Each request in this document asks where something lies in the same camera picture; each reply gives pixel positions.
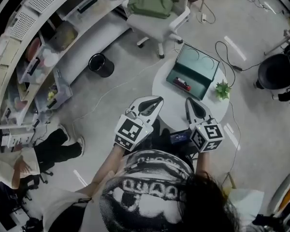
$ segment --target gray floor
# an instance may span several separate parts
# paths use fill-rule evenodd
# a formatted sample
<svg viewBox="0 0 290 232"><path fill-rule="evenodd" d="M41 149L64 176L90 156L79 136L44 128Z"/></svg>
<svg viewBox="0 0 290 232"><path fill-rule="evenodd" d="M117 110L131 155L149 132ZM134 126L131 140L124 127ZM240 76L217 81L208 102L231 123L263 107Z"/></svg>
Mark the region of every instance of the gray floor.
<svg viewBox="0 0 290 232"><path fill-rule="evenodd" d="M277 12L283 8L277 0L261 1L266 1ZM201 2L198 1L191 7L192 17L179 29L179 35L196 48L210 52L215 51L216 41L224 41L225 36L229 37L247 60L243 61L230 45L229 59L243 69L261 62L264 59L263 52L280 41L283 30L289 28L283 14L257 8L247 0L205 0L205 3L215 13L216 22L202 25L196 20L195 15L201 19L201 14L198 13ZM208 21L213 20L206 7L203 12L207 14ZM159 60L157 47L147 41L144 48L139 49L135 45L138 39L129 30L105 50L106 56L116 66L109 78L102 79L85 70L76 79L72 85L73 97L58 110L55 117L55 121L67 126L71 135L72 121L92 111L104 93L129 81L142 69ZM166 59L176 56L177 53L171 51L173 48L173 41L165 43L165 52L168 53ZM222 45L218 50L225 58ZM81 158L57 164L53 169L55 175L49 178L48 186L68 190L81 188L82 184L73 173L74 170L87 183L91 181L112 148L114 128L119 116L135 98L151 94L154 76L165 60L159 61L127 84L110 91L93 113L75 122L76 134L83 135L86 141L85 154ZM262 211L265 211L274 191L290 172L290 104L272 100L268 91L254 89L252 84L256 80L257 70L258 68L253 68L236 73L236 81L231 90L231 102L241 137L231 106L221 124L224 126L229 123L237 140L240 138L241 150L237 153L232 170L237 187L264 191ZM233 75L227 66L226 72L231 83ZM48 132L53 129L54 126L48 126ZM211 153L211 174L217 180L221 181L230 170L235 151L234 144L226 137L220 149ZM43 188L33 191L32 195L40 200L38 205L43 206Z"/></svg>

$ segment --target power strip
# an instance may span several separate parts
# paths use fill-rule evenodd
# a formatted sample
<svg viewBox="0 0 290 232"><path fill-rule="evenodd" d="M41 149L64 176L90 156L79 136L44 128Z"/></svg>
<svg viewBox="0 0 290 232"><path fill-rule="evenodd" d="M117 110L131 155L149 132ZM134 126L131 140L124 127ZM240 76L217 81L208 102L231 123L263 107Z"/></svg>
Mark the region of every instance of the power strip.
<svg viewBox="0 0 290 232"><path fill-rule="evenodd" d="M201 21L202 21L203 24L207 22L206 14L202 13L202 20Z"/></svg>

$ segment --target green plant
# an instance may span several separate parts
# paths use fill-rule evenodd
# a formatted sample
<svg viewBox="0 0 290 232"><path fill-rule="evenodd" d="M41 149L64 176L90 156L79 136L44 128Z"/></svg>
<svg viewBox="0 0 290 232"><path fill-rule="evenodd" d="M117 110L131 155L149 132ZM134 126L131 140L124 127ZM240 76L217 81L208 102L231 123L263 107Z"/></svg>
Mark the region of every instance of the green plant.
<svg viewBox="0 0 290 232"><path fill-rule="evenodd" d="M227 83L225 83L223 80L221 83L216 84L216 96L219 97L220 99L228 99L229 98L229 93L231 88L228 86Z"/></svg>

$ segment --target green box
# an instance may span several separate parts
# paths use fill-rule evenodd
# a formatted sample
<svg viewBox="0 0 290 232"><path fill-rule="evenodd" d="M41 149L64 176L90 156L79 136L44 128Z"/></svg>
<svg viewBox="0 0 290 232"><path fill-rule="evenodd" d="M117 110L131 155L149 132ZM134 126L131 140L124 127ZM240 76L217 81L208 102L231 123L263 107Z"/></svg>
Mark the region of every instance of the green box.
<svg viewBox="0 0 290 232"><path fill-rule="evenodd" d="M166 80L202 100L215 78L220 62L198 49L184 44L179 53L175 65ZM175 78L184 80L191 86L187 91L173 82Z"/></svg>

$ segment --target white office chair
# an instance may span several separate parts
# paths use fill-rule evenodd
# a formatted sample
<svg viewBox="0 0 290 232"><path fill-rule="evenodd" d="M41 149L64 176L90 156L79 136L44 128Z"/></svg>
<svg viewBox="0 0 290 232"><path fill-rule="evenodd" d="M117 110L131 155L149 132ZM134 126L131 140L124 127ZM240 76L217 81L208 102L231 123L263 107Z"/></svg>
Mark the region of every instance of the white office chair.
<svg viewBox="0 0 290 232"><path fill-rule="evenodd" d="M124 8L128 8L129 0L125 0L122 4ZM138 47L142 48L143 43L148 39L153 39L158 43L159 57L164 58L162 43L170 37L182 43L183 40L177 35L177 29L188 19L190 9L187 7L188 0L179 0L173 4L171 14L166 19L150 17L140 14L131 14L127 23L133 31L145 35L138 43Z"/></svg>

